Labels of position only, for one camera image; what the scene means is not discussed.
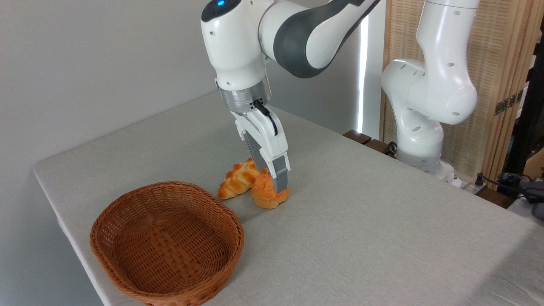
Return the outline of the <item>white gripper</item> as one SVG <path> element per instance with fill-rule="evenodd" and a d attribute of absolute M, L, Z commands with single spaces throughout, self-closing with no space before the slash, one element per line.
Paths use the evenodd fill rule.
<path fill-rule="evenodd" d="M 257 169 L 268 171 L 277 194 L 286 190 L 291 166 L 287 155 L 287 139 L 279 118 L 271 110 L 268 116 L 257 109 L 231 114 L 235 117 L 239 136 L 246 141 Z"/>

